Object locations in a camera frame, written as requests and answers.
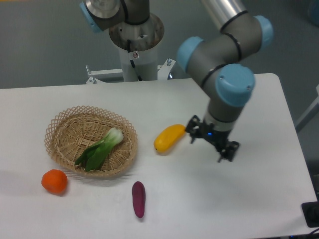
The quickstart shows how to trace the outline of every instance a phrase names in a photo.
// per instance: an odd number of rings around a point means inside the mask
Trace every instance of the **yellow vegetable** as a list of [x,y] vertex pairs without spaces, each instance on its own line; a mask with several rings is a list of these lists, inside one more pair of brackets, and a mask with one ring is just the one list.
[[185,134],[185,126],[174,124],[164,129],[154,141],[154,147],[159,153],[169,150]]

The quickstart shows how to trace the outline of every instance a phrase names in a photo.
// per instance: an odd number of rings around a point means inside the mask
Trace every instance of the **blue joint cap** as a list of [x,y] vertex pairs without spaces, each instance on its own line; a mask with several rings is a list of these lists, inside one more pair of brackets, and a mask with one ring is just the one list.
[[224,66],[215,80],[216,91],[228,105],[243,107],[255,87],[254,73],[239,64]]
[[262,41],[260,49],[264,49],[269,46],[274,39],[274,29],[270,21],[263,16],[255,16],[259,21],[262,30]]
[[102,30],[98,27],[98,25],[95,23],[91,15],[89,14],[88,10],[86,9],[84,3],[80,3],[80,8],[85,16],[86,21],[89,23],[92,31],[94,33],[102,32]]
[[184,72],[187,72],[188,62],[193,52],[202,41],[204,40],[200,37],[193,36],[187,39],[185,42],[183,42],[183,44],[179,47],[177,51],[176,61],[184,70]]

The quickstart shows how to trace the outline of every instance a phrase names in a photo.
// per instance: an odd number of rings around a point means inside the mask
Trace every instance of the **tabletop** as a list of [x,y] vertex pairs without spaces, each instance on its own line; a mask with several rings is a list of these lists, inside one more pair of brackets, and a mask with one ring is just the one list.
[[[153,147],[167,126],[203,117],[208,97],[191,79],[0,90],[0,238],[251,239],[310,231],[301,203],[316,201],[278,77],[256,75],[256,88],[230,140],[233,162],[186,135],[167,156]],[[139,150],[121,177],[65,172],[59,197],[41,186],[50,169],[45,130],[74,106],[113,111],[135,127]],[[146,188],[140,220],[132,185]]]

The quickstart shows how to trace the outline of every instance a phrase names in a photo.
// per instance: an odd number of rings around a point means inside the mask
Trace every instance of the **metal bracket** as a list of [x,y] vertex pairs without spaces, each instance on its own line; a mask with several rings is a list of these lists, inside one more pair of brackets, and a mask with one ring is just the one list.
[[317,86],[318,97],[311,103],[311,105],[303,112],[295,123],[296,132],[299,133],[315,115],[319,112],[319,85]]
[[[170,73],[176,61],[168,58],[163,65],[158,65],[158,80],[163,81],[167,79],[172,79],[173,76]],[[114,78],[123,78],[122,69],[112,69],[112,70],[103,70],[103,71],[90,71],[89,66],[86,65],[86,71],[89,79],[86,84],[98,84],[98,83],[107,83],[112,81]]]

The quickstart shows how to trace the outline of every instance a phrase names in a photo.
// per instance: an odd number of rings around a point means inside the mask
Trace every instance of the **gray floor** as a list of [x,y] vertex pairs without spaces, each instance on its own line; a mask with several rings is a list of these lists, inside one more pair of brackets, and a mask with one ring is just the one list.
[[[84,84],[86,64],[91,70],[120,68],[108,34],[90,31],[80,2],[0,2],[0,88]],[[295,121],[316,98],[319,84],[319,27],[307,18],[309,0],[243,2],[253,15],[264,15],[272,22],[275,40],[242,64],[255,73],[280,77]],[[190,36],[210,40],[219,35],[197,0],[151,0],[151,11],[165,25],[159,62],[175,59],[178,47]],[[174,73],[183,76],[179,68]],[[299,134],[311,174],[319,173],[318,136],[319,115]]]

